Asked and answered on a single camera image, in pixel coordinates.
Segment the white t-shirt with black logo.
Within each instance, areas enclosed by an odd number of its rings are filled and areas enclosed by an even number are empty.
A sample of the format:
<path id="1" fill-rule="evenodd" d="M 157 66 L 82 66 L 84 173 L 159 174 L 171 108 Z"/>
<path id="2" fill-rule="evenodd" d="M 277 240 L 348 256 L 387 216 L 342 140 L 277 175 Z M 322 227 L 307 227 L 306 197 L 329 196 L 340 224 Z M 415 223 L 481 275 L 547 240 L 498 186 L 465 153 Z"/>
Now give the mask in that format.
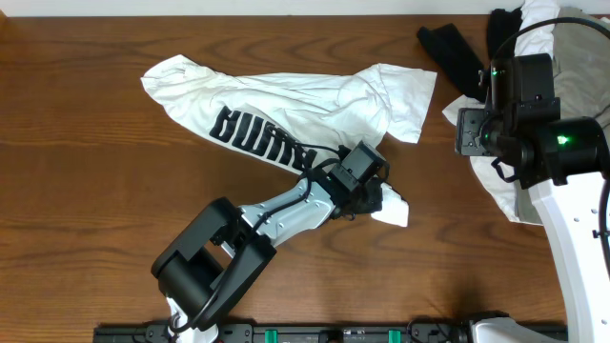
<path id="1" fill-rule="evenodd" d="M 377 147 L 385 135 L 415 144 L 431 104 L 433 71 L 374 64 L 353 75 L 270 73 L 230 76 L 183 55 L 144 73 L 148 96 L 180 126 L 228 150 L 299 174 L 278 127 L 314 147 L 315 162 L 341 146 Z"/>

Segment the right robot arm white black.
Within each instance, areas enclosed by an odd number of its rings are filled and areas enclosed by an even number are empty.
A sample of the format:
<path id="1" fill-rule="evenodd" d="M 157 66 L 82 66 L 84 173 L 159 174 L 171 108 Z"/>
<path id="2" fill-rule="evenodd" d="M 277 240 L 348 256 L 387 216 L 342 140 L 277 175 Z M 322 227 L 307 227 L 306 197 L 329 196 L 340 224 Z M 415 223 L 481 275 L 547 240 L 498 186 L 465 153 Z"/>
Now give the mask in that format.
<path id="1" fill-rule="evenodd" d="M 592 117 L 563 119 L 548 54 L 497 59 L 484 108 L 457 116 L 456 151 L 529 193 L 549 240 L 570 342 L 609 339 L 609 149 Z"/>

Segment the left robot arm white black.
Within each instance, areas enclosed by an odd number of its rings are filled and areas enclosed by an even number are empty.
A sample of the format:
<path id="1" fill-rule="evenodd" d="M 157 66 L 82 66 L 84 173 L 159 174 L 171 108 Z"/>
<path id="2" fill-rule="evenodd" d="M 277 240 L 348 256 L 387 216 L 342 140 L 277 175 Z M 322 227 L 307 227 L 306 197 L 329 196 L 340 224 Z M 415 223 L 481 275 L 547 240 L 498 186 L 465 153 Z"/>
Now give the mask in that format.
<path id="1" fill-rule="evenodd" d="M 253 205 L 210 203 L 155 259 L 151 273 L 176 306 L 169 330 L 205 332 L 244 296 L 293 236 L 381 208 L 386 159 L 365 142 L 309 165 L 287 192 Z"/>

